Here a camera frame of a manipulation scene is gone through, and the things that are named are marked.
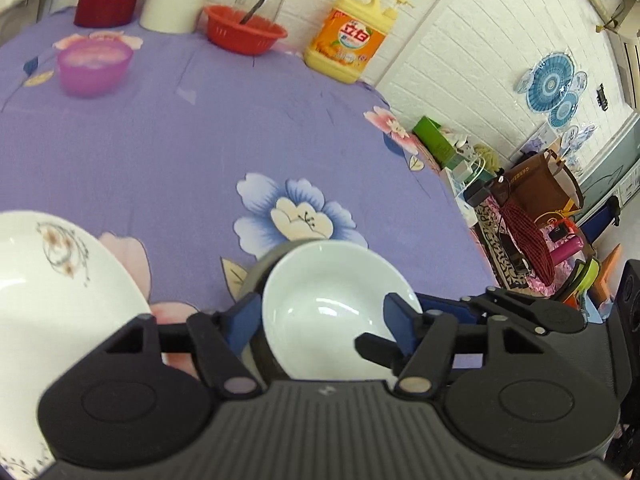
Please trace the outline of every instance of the blue flower print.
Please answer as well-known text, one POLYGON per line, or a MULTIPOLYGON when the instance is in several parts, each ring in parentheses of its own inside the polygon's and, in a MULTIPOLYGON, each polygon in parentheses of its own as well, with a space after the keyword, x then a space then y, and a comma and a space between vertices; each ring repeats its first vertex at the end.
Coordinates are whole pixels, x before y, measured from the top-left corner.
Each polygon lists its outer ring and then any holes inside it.
POLYGON ((308 180, 287 180, 280 186, 270 178, 247 173, 236 186, 251 213, 234 223, 243 251, 261 258, 287 240, 347 240, 368 248, 351 213, 324 195, 308 180))

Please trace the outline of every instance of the red rope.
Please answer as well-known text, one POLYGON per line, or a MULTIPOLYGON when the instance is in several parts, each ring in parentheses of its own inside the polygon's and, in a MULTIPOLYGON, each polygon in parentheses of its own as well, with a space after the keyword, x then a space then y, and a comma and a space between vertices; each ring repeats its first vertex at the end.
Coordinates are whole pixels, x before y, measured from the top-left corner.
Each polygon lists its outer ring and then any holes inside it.
POLYGON ((507 200, 500 213, 511 236, 530 261, 539 279, 546 286, 551 285, 556 278, 556 270, 540 229, 513 200, 507 200))

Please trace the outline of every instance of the pink bottle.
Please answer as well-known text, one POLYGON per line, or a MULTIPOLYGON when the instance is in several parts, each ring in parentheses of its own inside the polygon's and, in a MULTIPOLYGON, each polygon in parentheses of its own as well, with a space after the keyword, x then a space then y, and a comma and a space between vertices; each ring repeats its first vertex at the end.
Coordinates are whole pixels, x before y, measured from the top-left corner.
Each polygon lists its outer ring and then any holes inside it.
POLYGON ((581 251, 583 247, 584 242, 579 236, 575 235, 569 238, 564 244, 551 251, 551 260, 553 261, 554 266, 561 264, 570 256, 581 251))

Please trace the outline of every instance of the wall decoration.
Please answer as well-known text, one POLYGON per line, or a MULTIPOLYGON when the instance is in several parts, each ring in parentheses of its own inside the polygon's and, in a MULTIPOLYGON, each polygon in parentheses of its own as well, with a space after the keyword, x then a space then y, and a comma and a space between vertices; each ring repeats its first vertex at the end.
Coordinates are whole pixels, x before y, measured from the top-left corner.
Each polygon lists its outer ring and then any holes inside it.
POLYGON ((572 153, 575 154, 580 150, 587 140, 591 139, 591 136, 596 131, 597 126, 593 123, 585 124, 581 128, 578 126, 572 126, 564 134, 562 134, 562 143, 560 146, 559 156, 569 157, 572 153))
POLYGON ((567 168, 569 168, 569 171, 574 174, 574 176, 581 176, 584 173, 582 164, 580 163, 580 160, 578 160, 578 156, 575 153, 570 153, 564 163, 566 164, 567 168))
POLYGON ((565 128, 578 109, 580 94, 587 88, 586 72, 576 72, 575 63, 564 52, 554 52, 528 70, 515 91, 526 94, 533 112, 544 113, 552 128, 565 128))
POLYGON ((567 92, 562 102, 549 112, 549 124, 552 128, 567 126, 578 109, 578 94, 567 92))
POLYGON ((542 124, 536 132, 529 137, 529 140, 521 147, 521 153, 536 152, 540 153, 546 150, 554 142, 558 140, 558 133, 549 127, 548 123, 542 124))

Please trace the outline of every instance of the red colander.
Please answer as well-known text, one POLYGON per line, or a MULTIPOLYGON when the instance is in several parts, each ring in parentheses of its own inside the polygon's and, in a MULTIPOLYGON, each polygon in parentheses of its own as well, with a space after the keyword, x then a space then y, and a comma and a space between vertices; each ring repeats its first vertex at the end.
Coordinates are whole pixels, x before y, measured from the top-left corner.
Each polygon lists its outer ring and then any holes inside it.
POLYGON ((260 16, 240 25, 245 12, 233 7, 213 5, 204 8, 209 17, 207 37, 213 44, 246 56, 259 56, 289 33, 285 28, 260 16))

